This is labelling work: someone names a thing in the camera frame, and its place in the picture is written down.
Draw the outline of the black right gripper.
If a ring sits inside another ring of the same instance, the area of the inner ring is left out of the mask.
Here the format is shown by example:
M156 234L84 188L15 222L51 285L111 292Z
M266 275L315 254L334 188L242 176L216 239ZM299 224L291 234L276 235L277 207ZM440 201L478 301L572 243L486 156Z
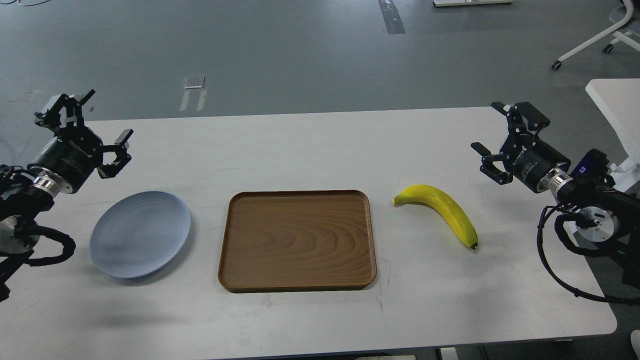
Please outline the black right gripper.
M534 193L546 191L541 184L543 178L554 169L566 172L571 164L569 158L538 136L551 125L551 120L529 102L507 105L494 101L490 106L505 116L507 137L500 153L491 153L480 142L470 144L481 157L480 172L499 185L511 183L515 177ZM500 170L496 162L502 162L506 171Z

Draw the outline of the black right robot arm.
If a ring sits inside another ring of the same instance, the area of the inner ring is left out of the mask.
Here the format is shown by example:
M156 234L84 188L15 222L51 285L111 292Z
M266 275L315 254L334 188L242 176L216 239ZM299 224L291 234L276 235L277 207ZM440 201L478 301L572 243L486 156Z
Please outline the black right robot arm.
M471 144L481 156L480 171L500 185L517 179L536 194L549 191L561 212L554 229L565 248L576 255L610 258L622 269L622 283L638 289L639 199L614 188L605 153L592 149L570 170L569 158L541 139L551 121L534 105L494 101L491 107L505 116L507 136L498 153L480 142ZM574 244L564 228L573 223L599 234L608 221L612 232L601 235L594 249Z

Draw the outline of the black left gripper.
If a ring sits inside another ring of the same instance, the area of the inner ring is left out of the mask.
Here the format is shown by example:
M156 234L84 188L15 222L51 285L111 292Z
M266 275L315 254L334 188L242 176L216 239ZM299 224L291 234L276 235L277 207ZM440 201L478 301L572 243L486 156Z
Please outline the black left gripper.
M95 93L90 89L81 98L65 93L55 95L34 113L35 125L55 136L27 165L27 170L32 174L54 173L66 182L62 188L66 194L77 193L94 170L101 179L111 179L131 161L128 140L133 129L123 130L114 144L103 145L102 139L85 125L82 107ZM102 164L105 153L114 153L114 160Z

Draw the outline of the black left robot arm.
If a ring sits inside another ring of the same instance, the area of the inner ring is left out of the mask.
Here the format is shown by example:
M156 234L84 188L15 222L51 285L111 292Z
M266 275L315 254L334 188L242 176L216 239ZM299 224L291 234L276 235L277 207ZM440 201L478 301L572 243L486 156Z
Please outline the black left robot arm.
M114 178L131 161L125 129L112 145L106 145L85 123L83 106L95 94L62 93L35 112L35 125L53 133L52 139L27 166L1 166L1 287L0 298L10 296L7 281L23 265L43 267L61 264L76 250L70 235L44 227L36 217L49 211L58 194L75 194L92 173Z

